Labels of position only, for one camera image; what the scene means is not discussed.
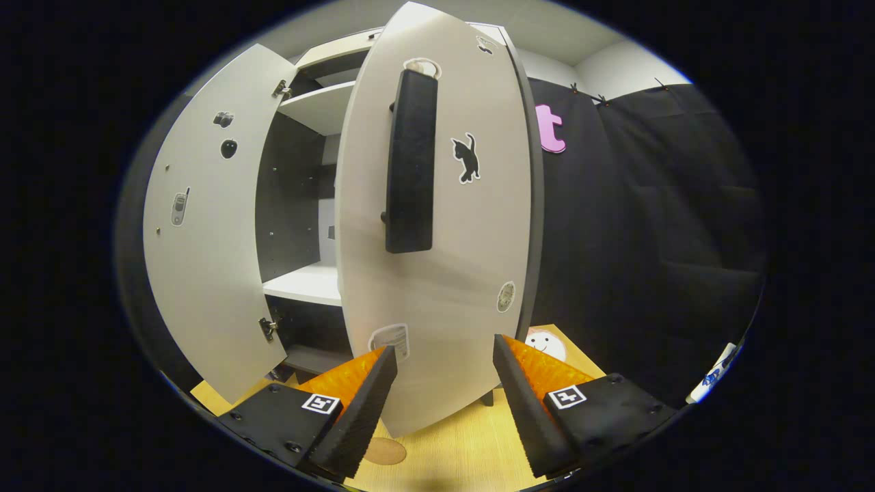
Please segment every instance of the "round coaster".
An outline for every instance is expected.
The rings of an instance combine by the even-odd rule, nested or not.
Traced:
[[[407,450],[396,440],[373,438],[365,452],[365,460],[377,465],[396,465],[407,457]]]

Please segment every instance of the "wooden table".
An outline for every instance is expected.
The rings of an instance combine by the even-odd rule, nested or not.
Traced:
[[[555,325],[535,328],[551,331],[563,341],[566,362],[571,366],[593,377],[605,375]],[[270,383],[266,379],[259,381],[233,404],[222,399],[206,381],[192,394],[213,414],[222,415]],[[298,380],[293,376],[286,384],[294,388]],[[407,450],[402,462],[377,465],[362,460],[356,476],[344,484],[371,492],[507,492],[544,483],[544,477],[532,476],[504,390],[494,390],[493,399],[491,407],[474,402],[434,425],[397,439]],[[374,437],[389,437],[382,422]]]

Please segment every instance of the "black fabric backdrop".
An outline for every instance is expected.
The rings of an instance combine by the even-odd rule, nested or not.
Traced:
[[[556,324],[605,372],[681,406],[756,306],[766,248],[753,173],[689,84],[596,105],[529,81],[566,143],[543,154],[532,325]]]

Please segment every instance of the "cabinet door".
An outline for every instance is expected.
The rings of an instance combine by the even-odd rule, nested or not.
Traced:
[[[143,246],[158,310],[188,361],[229,402],[285,358],[279,338],[267,341],[258,323],[270,312],[255,207],[281,101],[273,92],[294,75],[288,60],[260,45],[227,64],[173,124],[146,191]]]
[[[415,59],[439,68],[431,84],[437,92],[433,122],[415,117],[427,112],[434,95],[421,77],[410,79],[426,87],[419,92],[424,96],[396,101],[407,96],[399,85]],[[400,344],[398,377],[382,414],[393,436],[433,424],[494,388],[494,336],[516,335],[532,208],[529,132],[517,77],[503,40],[408,3],[375,41],[353,87],[335,194],[339,287],[355,355],[370,350],[375,330],[384,327],[389,333],[376,338],[395,337]],[[414,117],[393,128],[399,111]],[[407,161],[394,155],[392,166],[420,166],[406,170],[415,178],[432,172],[433,159],[433,188],[423,190],[432,195],[433,209],[428,214],[428,201],[408,193],[400,209],[389,211],[390,148],[397,152],[394,139],[417,133],[410,125],[419,124],[433,125],[433,150],[425,128],[405,150],[425,155],[407,155]],[[423,213],[413,224],[428,229],[417,242],[423,247],[388,252],[391,224],[383,223],[382,212]]]

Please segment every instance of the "black door handle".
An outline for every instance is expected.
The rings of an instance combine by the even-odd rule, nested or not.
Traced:
[[[438,80],[405,69],[398,81],[388,150],[386,251],[431,249]]]

